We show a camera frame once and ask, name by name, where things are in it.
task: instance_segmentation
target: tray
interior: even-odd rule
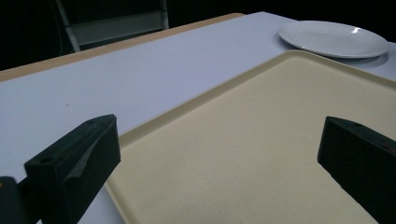
[[[396,83],[287,51],[120,137],[125,223],[376,223],[318,164],[327,116],[396,139]]]

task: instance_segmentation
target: white plate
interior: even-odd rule
[[[370,58],[389,49],[380,35],[329,21],[291,22],[280,28],[279,35],[296,48],[335,58]]]

